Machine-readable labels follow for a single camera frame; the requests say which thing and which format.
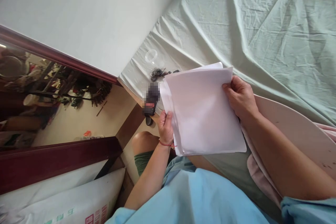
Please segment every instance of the mattress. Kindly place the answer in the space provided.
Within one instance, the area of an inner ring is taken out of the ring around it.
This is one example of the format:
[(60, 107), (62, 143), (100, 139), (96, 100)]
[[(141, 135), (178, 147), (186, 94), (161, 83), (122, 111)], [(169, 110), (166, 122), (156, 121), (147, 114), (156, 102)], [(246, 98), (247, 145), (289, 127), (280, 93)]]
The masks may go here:
[(166, 71), (234, 66), (255, 94), (336, 125), (336, 0), (173, 0), (120, 75), (139, 97), (151, 49)]

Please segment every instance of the left hand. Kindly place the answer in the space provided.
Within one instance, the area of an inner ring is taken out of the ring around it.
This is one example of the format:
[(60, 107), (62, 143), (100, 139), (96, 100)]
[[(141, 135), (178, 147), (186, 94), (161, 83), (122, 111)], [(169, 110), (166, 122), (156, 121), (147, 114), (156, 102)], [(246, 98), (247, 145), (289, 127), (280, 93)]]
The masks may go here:
[(174, 141), (173, 136), (173, 127), (172, 127), (172, 118), (173, 113), (171, 111), (166, 114), (166, 111), (163, 110), (160, 119), (159, 119), (159, 134), (160, 134), (160, 141), (164, 144), (172, 144)]

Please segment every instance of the red bracelet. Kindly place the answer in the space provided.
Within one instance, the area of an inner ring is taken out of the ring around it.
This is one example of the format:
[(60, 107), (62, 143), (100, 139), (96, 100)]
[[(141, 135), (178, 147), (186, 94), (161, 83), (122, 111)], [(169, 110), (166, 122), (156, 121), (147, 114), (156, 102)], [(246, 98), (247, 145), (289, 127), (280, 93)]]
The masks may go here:
[(165, 144), (165, 143), (162, 143), (161, 141), (160, 141), (160, 138), (159, 138), (159, 143), (161, 144), (161, 145), (163, 145), (163, 146), (174, 146), (174, 147), (176, 147), (177, 145), (174, 145), (174, 141), (171, 143), (171, 144)]

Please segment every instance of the white paper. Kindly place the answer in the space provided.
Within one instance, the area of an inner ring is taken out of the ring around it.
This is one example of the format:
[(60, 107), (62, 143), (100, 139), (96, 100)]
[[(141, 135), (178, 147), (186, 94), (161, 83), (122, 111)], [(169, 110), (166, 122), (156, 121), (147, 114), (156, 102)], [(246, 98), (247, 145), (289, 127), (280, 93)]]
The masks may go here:
[[(200, 69), (222, 69), (222, 68), (223, 68), (223, 64), (221, 62), (217, 62), (217, 63), (211, 64), (211, 65), (201, 66), (199, 68), (184, 71), (184, 73), (195, 71), (195, 70), (200, 70)], [(175, 152), (176, 152), (177, 156), (183, 156), (184, 153), (183, 153), (183, 150), (182, 150), (182, 146), (180, 144), (181, 137), (180, 137), (180, 134), (179, 134), (177, 118), (175, 116), (175, 109), (174, 109), (174, 104), (173, 104), (173, 100), (172, 100), (172, 94), (171, 94), (169, 86), (166, 82), (166, 78), (164, 78), (163, 83), (160, 84), (160, 96), (161, 96), (161, 100), (162, 100), (164, 109), (166, 111), (171, 111), (174, 115), (171, 124), (172, 124), (173, 130), (174, 130)]]
[(165, 109), (174, 114), (177, 155), (246, 151), (238, 118), (222, 90), (231, 77), (232, 68), (166, 76), (160, 93)]

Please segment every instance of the blue sleeve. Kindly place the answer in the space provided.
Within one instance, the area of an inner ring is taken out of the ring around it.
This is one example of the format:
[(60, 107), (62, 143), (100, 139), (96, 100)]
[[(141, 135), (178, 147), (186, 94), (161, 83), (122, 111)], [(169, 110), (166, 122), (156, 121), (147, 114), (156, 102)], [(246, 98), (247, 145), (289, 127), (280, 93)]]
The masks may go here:
[(284, 223), (336, 223), (336, 198), (304, 201), (284, 197), (281, 212)]
[(123, 224), (128, 221), (129, 218), (135, 213), (135, 210), (128, 208), (118, 208), (114, 215), (105, 222), (105, 224)]

